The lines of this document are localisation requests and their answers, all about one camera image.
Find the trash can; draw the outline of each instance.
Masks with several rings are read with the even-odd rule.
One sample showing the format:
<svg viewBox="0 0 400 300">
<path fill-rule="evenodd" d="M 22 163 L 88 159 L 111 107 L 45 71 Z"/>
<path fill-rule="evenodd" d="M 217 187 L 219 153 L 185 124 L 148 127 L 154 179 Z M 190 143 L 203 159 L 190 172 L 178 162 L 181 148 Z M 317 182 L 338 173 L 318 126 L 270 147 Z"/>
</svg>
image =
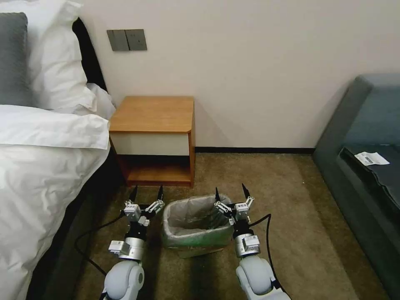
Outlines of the trash can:
<svg viewBox="0 0 400 300">
<path fill-rule="evenodd" d="M 224 204 L 232 203 L 220 194 Z M 181 258 L 222 250 L 229 244 L 233 228 L 215 207 L 215 195 L 192 197 L 168 204 L 163 213 L 162 239 Z"/>
</svg>

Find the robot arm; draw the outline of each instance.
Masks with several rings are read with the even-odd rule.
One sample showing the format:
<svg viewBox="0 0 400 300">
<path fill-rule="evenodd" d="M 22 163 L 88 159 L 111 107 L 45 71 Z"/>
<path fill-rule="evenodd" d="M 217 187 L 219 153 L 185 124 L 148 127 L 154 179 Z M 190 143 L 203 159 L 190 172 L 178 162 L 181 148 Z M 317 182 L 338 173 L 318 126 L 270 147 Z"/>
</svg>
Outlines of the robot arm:
<svg viewBox="0 0 400 300">
<path fill-rule="evenodd" d="M 134 204 L 138 188 L 134 188 L 125 202 L 124 213 L 129 220 L 129 231 L 124 241 L 113 240 L 108 250 L 124 259 L 112 267 L 104 281 L 102 295 L 107 300 L 135 300 L 142 288 L 145 274 L 142 268 L 144 243 L 150 219 L 165 206 L 163 188 L 158 191 L 157 200 L 152 204 Z"/>
<path fill-rule="evenodd" d="M 249 300 L 290 300 L 282 290 L 270 264 L 258 256 L 260 241 L 250 229 L 248 216 L 254 197 L 250 196 L 243 184 L 242 187 L 245 202 L 226 205 L 220 201 L 218 189 L 215 189 L 214 203 L 215 208 L 229 219 L 229 223 L 234 228 L 236 256 L 241 259 L 236 268 L 240 286 Z"/>
</svg>

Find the receipt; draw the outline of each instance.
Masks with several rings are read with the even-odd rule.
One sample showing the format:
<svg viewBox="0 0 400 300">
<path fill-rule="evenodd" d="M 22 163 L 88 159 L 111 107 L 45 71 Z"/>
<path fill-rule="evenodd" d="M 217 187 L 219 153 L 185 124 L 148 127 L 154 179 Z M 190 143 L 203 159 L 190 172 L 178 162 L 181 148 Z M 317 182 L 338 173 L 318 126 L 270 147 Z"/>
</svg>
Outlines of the receipt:
<svg viewBox="0 0 400 300">
<path fill-rule="evenodd" d="M 354 155 L 364 166 L 369 165 L 388 165 L 388 162 L 385 158 L 383 158 L 378 152 L 368 153 L 361 152 Z"/>
</svg>

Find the gray light switch panel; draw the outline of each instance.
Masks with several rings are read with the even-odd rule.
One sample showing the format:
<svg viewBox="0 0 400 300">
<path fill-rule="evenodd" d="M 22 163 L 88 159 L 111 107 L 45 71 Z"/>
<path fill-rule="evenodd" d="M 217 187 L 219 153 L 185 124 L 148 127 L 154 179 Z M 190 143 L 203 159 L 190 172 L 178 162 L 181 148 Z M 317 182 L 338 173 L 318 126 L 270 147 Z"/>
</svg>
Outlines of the gray light switch panel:
<svg viewBox="0 0 400 300">
<path fill-rule="evenodd" d="M 113 51 L 129 51 L 125 30 L 107 30 L 107 35 Z"/>
<path fill-rule="evenodd" d="M 143 29 L 125 30 L 128 39 L 129 50 L 147 51 L 145 32 Z"/>
</svg>

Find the nightstand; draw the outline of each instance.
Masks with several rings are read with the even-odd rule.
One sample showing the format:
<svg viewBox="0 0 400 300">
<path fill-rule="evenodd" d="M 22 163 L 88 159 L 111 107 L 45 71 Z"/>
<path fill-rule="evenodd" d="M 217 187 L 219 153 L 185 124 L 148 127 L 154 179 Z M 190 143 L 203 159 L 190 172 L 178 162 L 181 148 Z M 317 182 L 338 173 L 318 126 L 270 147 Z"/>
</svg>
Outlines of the nightstand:
<svg viewBox="0 0 400 300">
<path fill-rule="evenodd" d="M 110 120 L 110 138 L 128 185 L 193 187 L 193 97 L 128 96 Z"/>
</svg>

